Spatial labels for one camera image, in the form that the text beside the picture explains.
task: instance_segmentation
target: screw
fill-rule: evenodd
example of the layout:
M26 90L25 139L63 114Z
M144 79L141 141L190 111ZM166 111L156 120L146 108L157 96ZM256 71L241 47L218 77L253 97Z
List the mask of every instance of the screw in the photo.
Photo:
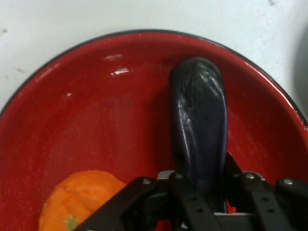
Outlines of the screw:
M176 179L183 179L183 176L180 173L175 174Z
M152 182L147 179L147 178L144 178L143 181L142 181L143 184L151 184Z
M292 185L293 181L291 179L284 179L283 182L287 185Z
M254 179L255 176L253 174L251 174L251 173L246 173L246 178L247 179Z

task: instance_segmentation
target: orange vegetable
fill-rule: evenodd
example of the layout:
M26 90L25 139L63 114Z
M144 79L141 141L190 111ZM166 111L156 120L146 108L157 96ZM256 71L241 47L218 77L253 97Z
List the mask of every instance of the orange vegetable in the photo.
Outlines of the orange vegetable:
M38 231L70 231L125 184L103 171L81 171L55 187L39 219Z

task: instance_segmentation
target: black bowl rim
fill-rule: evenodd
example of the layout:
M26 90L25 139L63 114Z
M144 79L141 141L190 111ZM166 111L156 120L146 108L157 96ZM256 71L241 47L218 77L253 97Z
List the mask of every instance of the black bowl rim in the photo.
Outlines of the black bowl rim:
M264 74L268 79L270 79L272 82L275 83L275 85L277 87L279 87L279 90L285 95L285 97L287 98L287 100L291 103L292 107L294 108L294 110L296 111L296 113L300 116L300 118L302 119L302 121L304 122L304 124L306 125L306 127L308 127L308 122L306 121L304 115L302 114L302 112L299 110L298 106L296 105L296 103L293 101L293 99L289 96L289 94L268 74L266 73L262 68L260 68L258 65L256 65L254 62L250 61L249 59L247 59L245 56L241 55L240 53L232 50L229 47L226 47L218 42L212 41L210 39L201 37L201 36L197 36L197 35L193 35L193 34L189 34L189 33L185 33L185 32L179 32L179 31L174 31L174 30L163 30L163 29L135 29L135 30L125 30L125 31L120 31L120 32L115 32L115 33L109 33L106 35L102 35L102 36L98 36L95 38L92 38L90 40L84 41L78 45L75 45L67 50L65 50L64 52L56 55L54 58L52 58L51 60L49 60L47 63L45 63L43 66L41 66L39 69L37 69L31 76L29 76L20 86L19 88L15 91L15 93L9 98L9 100L7 101L7 103L5 104L5 106L3 107L3 109L0 112L0 118L2 117L2 115L4 114L5 110L9 107L9 104L11 103L11 101L13 100L13 98L18 94L18 92L28 83L28 81L30 79L32 79L38 72L40 72L41 70L43 70L45 67L47 67L50 63L52 63L53 61L55 61L56 59L60 58L61 56L77 49L78 47L81 47L83 45L92 43L94 41L97 40L101 40L101 39L105 39L105 38L109 38L109 37L113 37L113 36L119 36L119 35L129 35L129 34L135 34L135 33L149 33L149 32L154 32L154 33L169 33L169 34L177 34L177 35L184 35L184 36L189 36L189 37L193 37L193 38L197 38L200 40L203 40L205 42L209 42L212 44L215 44L217 46L220 46L224 49L227 49L231 52L233 52L234 54L240 56L241 58L243 58L244 60L246 60L248 63L252 64L256 69L258 69L262 74Z

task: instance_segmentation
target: white surface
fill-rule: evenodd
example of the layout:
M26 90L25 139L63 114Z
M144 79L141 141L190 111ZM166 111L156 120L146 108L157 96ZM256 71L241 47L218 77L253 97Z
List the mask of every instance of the white surface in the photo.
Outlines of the white surface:
M55 55L93 37L143 28L222 43L263 68L299 104L293 62L307 9L307 0L0 0L0 109Z

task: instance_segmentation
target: bolt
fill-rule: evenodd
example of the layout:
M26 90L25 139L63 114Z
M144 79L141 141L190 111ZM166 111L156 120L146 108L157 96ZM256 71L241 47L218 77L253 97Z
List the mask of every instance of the bolt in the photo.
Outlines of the bolt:
M293 181L291 179L284 179L283 182L287 185L292 185Z
M152 182L147 179L147 178L144 178L143 181L142 181L143 184L151 184Z
M247 179L254 179L255 176L252 173L246 173L246 178Z

